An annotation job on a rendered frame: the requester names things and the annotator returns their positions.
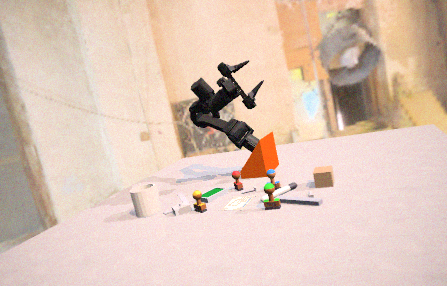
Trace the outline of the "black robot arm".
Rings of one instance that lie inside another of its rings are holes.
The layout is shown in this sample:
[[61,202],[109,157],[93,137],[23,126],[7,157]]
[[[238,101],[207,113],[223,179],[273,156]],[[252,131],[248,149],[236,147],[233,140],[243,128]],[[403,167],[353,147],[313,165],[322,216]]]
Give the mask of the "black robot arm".
[[[227,101],[236,99],[241,95],[237,92],[238,89],[236,85],[232,83],[230,78],[226,80],[223,76],[216,83],[219,87],[223,88],[221,90],[222,93],[226,93],[228,96],[226,98]],[[209,126],[224,132],[237,148],[241,149],[244,146],[250,152],[253,152],[259,141],[257,137],[252,135],[254,130],[243,121],[231,118],[230,121],[227,122],[219,119],[219,111],[226,105],[219,99],[214,90],[203,78],[194,82],[191,85],[190,90],[199,98],[198,101],[195,101],[189,107],[190,119],[197,127],[205,128]]]

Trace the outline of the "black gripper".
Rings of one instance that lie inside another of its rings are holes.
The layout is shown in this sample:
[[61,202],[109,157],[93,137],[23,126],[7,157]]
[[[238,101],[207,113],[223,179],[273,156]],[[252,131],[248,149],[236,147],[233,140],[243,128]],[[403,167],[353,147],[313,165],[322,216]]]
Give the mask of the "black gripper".
[[[263,82],[264,82],[264,80],[262,80],[253,90],[251,90],[249,93],[248,93],[248,95],[246,95],[246,93],[243,91],[243,89],[240,87],[240,85],[237,83],[237,81],[234,79],[234,77],[231,75],[232,73],[235,73],[235,72],[237,72],[239,69],[241,69],[242,67],[244,67],[247,63],[249,62],[249,60],[247,60],[247,61],[245,61],[245,62],[242,62],[242,63],[240,63],[240,64],[237,64],[237,65],[233,65],[233,66],[230,66],[230,65],[226,65],[225,63],[223,63],[223,62],[221,62],[219,65],[218,65],[218,67],[217,67],[217,69],[219,70],[219,72],[222,74],[222,76],[224,76],[224,77],[227,77],[227,78],[230,78],[231,79],[231,81],[232,81],[232,83],[234,84],[234,85],[236,85],[236,87],[237,87],[237,89],[239,90],[237,90],[237,92],[239,92],[241,95],[241,97],[243,98],[243,104],[246,106],[246,108],[247,109],[253,109],[254,107],[256,107],[257,106],[257,104],[254,102],[256,99],[255,99],[255,96],[256,96],[256,94],[257,94],[257,92],[258,92],[258,90],[259,90],[259,88],[261,87],[261,85],[263,84]],[[231,101],[227,101],[226,100],[226,98],[228,97],[227,95],[226,95],[226,93],[222,93],[222,90],[223,88],[221,88],[216,94],[217,94],[217,96],[219,97],[219,99],[225,104],[225,105],[227,105],[227,104],[229,104]]]

